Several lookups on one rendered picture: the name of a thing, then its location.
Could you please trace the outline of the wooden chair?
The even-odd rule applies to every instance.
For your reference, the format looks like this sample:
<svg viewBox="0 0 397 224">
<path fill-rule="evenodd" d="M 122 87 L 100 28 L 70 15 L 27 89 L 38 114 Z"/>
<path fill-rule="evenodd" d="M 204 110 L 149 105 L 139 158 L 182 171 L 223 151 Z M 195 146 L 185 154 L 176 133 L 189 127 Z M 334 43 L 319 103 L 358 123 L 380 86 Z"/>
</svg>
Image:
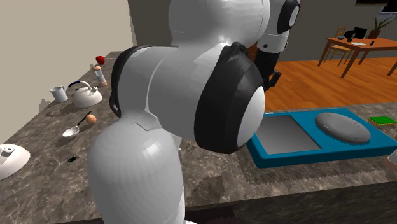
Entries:
<svg viewBox="0 0 397 224">
<path fill-rule="evenodd" d="M 338 37 L 344 38 L 345 29 L 346 29 L 346 27 L 339 27 L 339 28 L 337 29 L 337 32 L 336 32 L 336 34 L 335 34 L 335 37 L 336 37 L 336 38 L 338 38 Z M 341 59 L 340 59 L 340 61 L 339 61 L 339 63 L 338 63 L 338 66 L 339 66 L 344 58 L 345 58 L 344 63 L 347 62 L 347 60 L 349 59 L 349 56 L 350 56 L 351 52 L 352 52 L 352 50 L 350 50 L 350 49 L 348 49 L 348 48 L 345 48 L 345 47 L 343 47 L 343 46 L 339 46 L 339 45 L 334 45 L 334 44 L 332 44 L 332 45 L 330 45 L 330 48 L 329 48 L 329 50 L 328 50 L 326 56 L 324 57 L 323 62 L 326 62 L 326 59 L 328 58 L 329 54 L 331 54 L 330 60 L 333 59 L 334 55 L 341 55 L 342 57 L 341 57 Z"/>
</svg>

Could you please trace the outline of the wooden dining table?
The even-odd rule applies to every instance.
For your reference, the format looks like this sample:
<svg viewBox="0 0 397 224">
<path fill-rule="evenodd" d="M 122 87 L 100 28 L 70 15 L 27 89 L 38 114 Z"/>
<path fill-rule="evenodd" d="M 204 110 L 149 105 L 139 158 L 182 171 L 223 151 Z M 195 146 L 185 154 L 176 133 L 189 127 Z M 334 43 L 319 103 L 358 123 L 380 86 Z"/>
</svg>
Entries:
<svg viewBox="0 0 397 224">
<path fill-rule="evenodd" d="M 354 61 L 357 59 L 358 55 L 363 52 L 362 57 L 360 58 L 358 64 L 361 65 L 366 56 L 368 55 L 369 52 L 373 51 L 390 51 L 390 50 L 397 50 L 397 41 L 393 41 L 390 39 L 384 39 L 384 38 L 378 38 L 376 37 L 375 39 L 351 39 L 350 42 L 344 37 L 334 37 L 334 38 L 328 38 L 326 46 L 324 48 L 324 51 L 322 53 L 322 56 L 317 64 L 319 67 L 321 64 L 323 64 L 324 57 L 326 56 L 330 45 L 339 45 L 343 46 L 345 48 L 348 48 L 352 50 L 350 56 L 349 56 L 349 63 L 346 65 L 344 72 L 342 73 L 341 78 L 344 78 L 347 74 L 347 72 L 350 70 L 351 66 L 354 64 Z"/>
</svg>

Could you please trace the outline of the blue music player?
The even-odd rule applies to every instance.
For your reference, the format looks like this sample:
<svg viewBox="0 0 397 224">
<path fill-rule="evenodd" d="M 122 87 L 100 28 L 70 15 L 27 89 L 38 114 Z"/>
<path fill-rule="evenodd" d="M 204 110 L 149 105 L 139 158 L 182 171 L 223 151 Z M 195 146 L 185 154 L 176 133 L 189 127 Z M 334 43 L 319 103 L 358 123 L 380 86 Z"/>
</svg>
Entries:
<svg viewBox="0 0 397 224">
<path fill-rule="evenodd" d="M 368 129 L 370 139 L 348 143 L 325 134 L 315 123 L 320 113 L 353 119 Z M 258 168 L 270 168 L 389 155 L 397 149 L 397 141 L 342 108 L 266 114 L 246 146 Z"/>
</svg>

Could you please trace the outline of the green book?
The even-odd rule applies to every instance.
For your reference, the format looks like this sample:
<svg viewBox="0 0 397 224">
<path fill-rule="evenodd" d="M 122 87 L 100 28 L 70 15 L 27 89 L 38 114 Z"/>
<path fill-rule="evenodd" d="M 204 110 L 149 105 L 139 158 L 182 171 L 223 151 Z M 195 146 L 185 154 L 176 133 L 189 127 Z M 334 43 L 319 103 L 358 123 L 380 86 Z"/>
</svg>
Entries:
<svg viewBox="0 0 397 224">
<path fill-rule="evenodd" d="M 368 123 L 381 128 L 389 128 L 397 125 L 397 121 L 388 116 L 373 116 L 368 118 Z"/>
</svg>

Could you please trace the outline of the pale object with pink base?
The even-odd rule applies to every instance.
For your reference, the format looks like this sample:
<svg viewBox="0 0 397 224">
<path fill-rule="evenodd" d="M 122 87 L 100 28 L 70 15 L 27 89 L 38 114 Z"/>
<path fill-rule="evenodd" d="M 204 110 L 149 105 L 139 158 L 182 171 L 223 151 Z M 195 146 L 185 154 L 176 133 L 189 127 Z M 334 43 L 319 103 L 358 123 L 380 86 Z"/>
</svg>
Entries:
<svg viewBox="0 0 397 224">
<path fill-rule="evenodd" d="M 383 164 L 388 169 L 397 172 L 397 149 L 383 160 Z"/>
</svg>

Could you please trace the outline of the white wooden pepper mill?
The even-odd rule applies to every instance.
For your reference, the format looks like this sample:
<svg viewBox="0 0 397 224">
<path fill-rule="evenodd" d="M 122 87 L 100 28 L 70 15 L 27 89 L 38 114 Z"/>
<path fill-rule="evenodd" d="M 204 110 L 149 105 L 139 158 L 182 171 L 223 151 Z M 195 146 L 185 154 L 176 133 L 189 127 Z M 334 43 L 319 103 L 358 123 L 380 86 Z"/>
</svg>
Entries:
<svg viewBox="0 0 397 224">
<path fill-rule="evenodd" d="M 101 67 L 100 66 L 94 66 L 93 71 L 95 72 L 97 81 L 98 81 L 98 85 L 99 86 L 106 86 L 107 85 L 107 81 L 102 73 Z"/>
</svg>

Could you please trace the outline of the white mug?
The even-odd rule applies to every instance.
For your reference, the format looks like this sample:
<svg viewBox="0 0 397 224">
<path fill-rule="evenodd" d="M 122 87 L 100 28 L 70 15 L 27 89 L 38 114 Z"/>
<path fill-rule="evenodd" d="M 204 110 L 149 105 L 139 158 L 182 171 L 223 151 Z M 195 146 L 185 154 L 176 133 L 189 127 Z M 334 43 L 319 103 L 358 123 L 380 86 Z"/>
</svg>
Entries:
<svg viewBox="0 0 397 224">
<path fill-rule="evenodd" d="M 56 102 L 65 102 L 68 100 L 64 86 L 53 87 L 50 89 Z"/>
</svg>

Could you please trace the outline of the white domed lid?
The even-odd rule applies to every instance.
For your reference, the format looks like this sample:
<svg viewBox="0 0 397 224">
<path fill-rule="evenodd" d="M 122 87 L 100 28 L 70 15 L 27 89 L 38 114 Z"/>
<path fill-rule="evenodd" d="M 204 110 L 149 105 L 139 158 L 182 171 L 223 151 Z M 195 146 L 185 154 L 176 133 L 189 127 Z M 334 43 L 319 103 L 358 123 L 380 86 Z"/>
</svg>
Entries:
<svg viewBox="0 0 397 224">
<path fill-rule="evenodd" d="M 0 181 L 19 171 L 30 159 L 31 154 L 15 144 L 0 144 Z"/>
</svg>

